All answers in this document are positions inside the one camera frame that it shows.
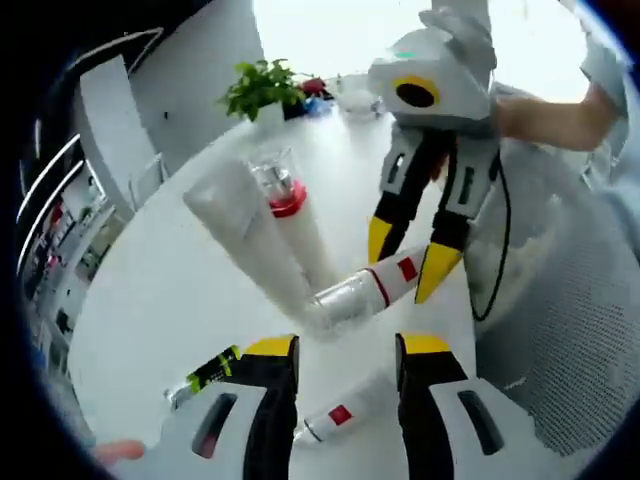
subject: table surface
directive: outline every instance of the table surface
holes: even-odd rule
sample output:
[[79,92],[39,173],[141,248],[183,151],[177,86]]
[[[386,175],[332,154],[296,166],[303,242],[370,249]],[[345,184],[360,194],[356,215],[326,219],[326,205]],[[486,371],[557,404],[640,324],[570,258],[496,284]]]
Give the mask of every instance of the table surface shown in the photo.
[[[320,119],[287,122],[276,139],[292,147],[323,241],[341,276],[366,265],[368,221],[379,200],[379,173],[390,145],[391,123],[390,115],[356,123],[334,111]],[[335,342],[318,343],[231,263],[182,196],[216,161],[239,155],[257,142],[253,125],[243,123],[209,145],[147,201],[104,259],[69,354],[80,405],[99,442],[130,437],[153,444],[167,415],[165,388],[230,344],[246,347],[265,336],[301,335],[302,415],[326,406],[378,366],[391,372],[393,334],[401,330],[446,337],[465,369],[475,372],[462,267],[425,305],[413,305],[409,295],[362,328]],[[403,247],[428,241],[439,197],[437,186],[425,190]],[[327,467],[328,459],[349,463],[349,458],[362,455],[370,459],[366,468],[371,468],[371,478],[406,474],[392,407],[347,439],[325,447],[322,454],[294,452],[292,478],[309,478],[309,465],[315,462],[321,462],[326,478],[327,468],[334,468]],[[345,449],[351,452],[349,458]],[[397,455],[382,455],[383,451]],[[362,475],[361,461],[338,461],[336,475],[353,478],[356,469]]]

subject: potted plant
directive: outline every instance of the potted plant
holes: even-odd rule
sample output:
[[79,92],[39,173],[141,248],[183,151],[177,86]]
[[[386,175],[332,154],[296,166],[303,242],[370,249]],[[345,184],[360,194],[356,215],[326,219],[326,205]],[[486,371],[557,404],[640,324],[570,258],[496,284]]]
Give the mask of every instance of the potted plant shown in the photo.
[[282,125],[283,107],[305,100],[304,93],[293,82],[293,71],[283,66],[283,62],[286,59],[236,65],[240,78],[221,99],[227,106],[227,115],[248,117],[266,130]]

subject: red sticker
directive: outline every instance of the red sticker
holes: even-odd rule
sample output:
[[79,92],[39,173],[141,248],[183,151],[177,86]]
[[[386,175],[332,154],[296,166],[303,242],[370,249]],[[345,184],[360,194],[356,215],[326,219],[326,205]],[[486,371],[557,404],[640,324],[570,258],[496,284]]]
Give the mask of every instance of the red sticker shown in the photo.
[[403,258],[398,262],[398,266],[400,270],[402,270],[405,282],[410,282],[418,276],[418,272],[416,271],[416,267],[413,266],[411,258]]
[[331,417],[331,420],[333,420],[336,425],[340,426],[350,418],[353,418],[353,415],[351,415],[351,412],[347,410],[344,405],[338,405],[329,412],[329,417]]

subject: black cable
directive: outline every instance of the black cable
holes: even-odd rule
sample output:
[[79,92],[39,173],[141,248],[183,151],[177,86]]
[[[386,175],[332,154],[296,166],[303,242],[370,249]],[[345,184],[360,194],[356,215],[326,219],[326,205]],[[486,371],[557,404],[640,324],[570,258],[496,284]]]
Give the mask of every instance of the black cable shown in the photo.
[[493,304],[496,301],[496,297],[498,296],[498,290],[500,290],[500,284],[502,283],[502,275],[504,274],[504,264],[507,261],[507,252],[509,251],[509,241],[511,238],[511,196],[509,195],[509,188],[507,187],[507,179],[504,174],[504,168],[502,167],[502,160],[500,160],[500,154],[496,156],[495,162],[498,167],[498,174],[500,175],[500,181],[502,182],[502,189],[504,191],[504,201],[507,207],[507,218],[506,224],[504,228],[504,243],[502,245],[502,255],[500,256],[500,266],[498,267],[498,277],[496,278],[496,283],[493,287],[493,292],[491,293],[491,298],[489,298],[489,302],[487,303],[487,308],[482,313],[482,315],[478,315],[476,307],[473,305],[473,301],[471,300],[471,313],[473,314],[473,318],[477,322],[483,322],[487,319],[491,310],[493,310]]

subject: white chair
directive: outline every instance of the white chair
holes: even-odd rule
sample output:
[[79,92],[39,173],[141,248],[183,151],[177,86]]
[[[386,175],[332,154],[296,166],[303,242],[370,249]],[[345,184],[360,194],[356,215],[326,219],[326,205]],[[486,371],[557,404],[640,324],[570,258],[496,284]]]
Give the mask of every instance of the white chair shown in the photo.
[[168,178],[162,153],[157,154],[139,173],[132,174],[129,178],[129,193],[133,209],[140,210]]

